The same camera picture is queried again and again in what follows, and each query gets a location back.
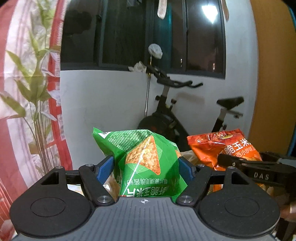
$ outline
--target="tortilla chip image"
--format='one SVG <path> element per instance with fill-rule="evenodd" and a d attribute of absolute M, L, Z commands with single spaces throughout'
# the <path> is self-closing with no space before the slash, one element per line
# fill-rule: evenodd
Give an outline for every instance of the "tortilla chip image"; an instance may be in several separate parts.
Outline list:
<path fill-rule="evenodd" d="M 148 136 L 128 153 L 125 164 L 127 163 L 140 164 L 153 171 L 156 175 L 159 175 L 160 165 L 154 137 Z"/>
<path fill-rule="evenodd" d="M 181 156 L 181 153 L 177 150 L 175 150 L 176 154 L 177 154 L 177 158 L 179 158 Z"/>

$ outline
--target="chip bag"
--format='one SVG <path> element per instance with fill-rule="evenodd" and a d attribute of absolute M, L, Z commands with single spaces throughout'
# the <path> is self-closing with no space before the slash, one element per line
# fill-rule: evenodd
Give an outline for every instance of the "chip bag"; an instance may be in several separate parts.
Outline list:
<path fill-rule="evenodd" d="M 217 164 L 220 153 L 245 158 L 249 161 L 262 161 L 259 152 L 246 140 L 240 129 L 188 136 L 188 145 L 195 155 L 214 170 L 224 171 Z M 214 190 L 221 189 L 215 185 Z"/>
<path fill-rule="evenodd" d="M 186 188 L 179 174 L 177 145 L 149 130 L 102 132 L 93 136 L 105 155 L 115 159 L 114 176 L 119 196 L 170 196 L 173 201 Z"/>

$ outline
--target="window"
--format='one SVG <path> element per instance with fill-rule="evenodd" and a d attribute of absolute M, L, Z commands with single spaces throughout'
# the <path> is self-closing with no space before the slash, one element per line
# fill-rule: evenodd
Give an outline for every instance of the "window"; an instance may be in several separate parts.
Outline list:
<path fill-rule="evenodd" d="M 61 69 L 128 70 L 148 63 L 148 46 L 168 73 L 225 77 L 225 33 L 220 0 L 72 0 L 63 29 Z"/>

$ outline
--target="metal pole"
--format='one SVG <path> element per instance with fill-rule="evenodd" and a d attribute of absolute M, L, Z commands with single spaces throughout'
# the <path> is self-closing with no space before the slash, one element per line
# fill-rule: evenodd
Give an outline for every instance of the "metal pole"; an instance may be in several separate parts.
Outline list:
<path fill-rule="evenodd" d="M 152 55 L 150 55 L 150 65 L 152 65 Z M 145 102 L 145 116 L 144 117 L 147 116 L 149 90 L 150 90 L 150 80 L 151 80 L 151 73 L 148 74 L 148 83 L 147 83 L 147 90 L 146 90 L 146 102 Z"/>

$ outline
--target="screw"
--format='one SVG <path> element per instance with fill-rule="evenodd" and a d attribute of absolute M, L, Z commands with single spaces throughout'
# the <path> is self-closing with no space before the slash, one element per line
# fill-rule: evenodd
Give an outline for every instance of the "screw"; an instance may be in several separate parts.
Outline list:
<path fill-rule="evenodd" d="M 191 196 L 184 195 L 184 196 L 179 197 L 179 201 L 182 203 L 190 203 L 193 201 L 193 198 Z"/>
<path fill-rule="evenodd" d="M 108 203 L 108 202 L 112 201 L 112 198 L 110 196 L 103 195 L 103 196 L 98 197 L 96 200 L 100 203 Z"/>

